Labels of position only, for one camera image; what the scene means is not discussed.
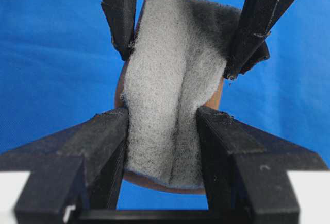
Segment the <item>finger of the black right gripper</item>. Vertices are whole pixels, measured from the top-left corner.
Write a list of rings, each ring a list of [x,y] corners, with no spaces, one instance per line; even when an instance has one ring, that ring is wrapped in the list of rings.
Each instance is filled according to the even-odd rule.
[[[245,0],[224,78],[236,79],[270,58],[265,39],[294,0]]]
[[[126,61],[134,40],[137,0],[102,0],[101,7],[111,32],[111,42]]]

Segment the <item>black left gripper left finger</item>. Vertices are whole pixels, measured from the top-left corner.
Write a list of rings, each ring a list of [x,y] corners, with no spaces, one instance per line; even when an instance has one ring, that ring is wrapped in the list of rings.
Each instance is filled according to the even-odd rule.
[[[116,108],[1,154],[1,223],[68,223],[74,211],[114,210],[128,111]]]

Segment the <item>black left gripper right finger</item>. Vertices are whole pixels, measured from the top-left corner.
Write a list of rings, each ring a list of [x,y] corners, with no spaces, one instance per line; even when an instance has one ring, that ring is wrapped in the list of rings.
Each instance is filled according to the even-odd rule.
[[[305,147],[202,106],[196,113],[208,206],[224,223],[298,223],[289,171],[327,171]]]

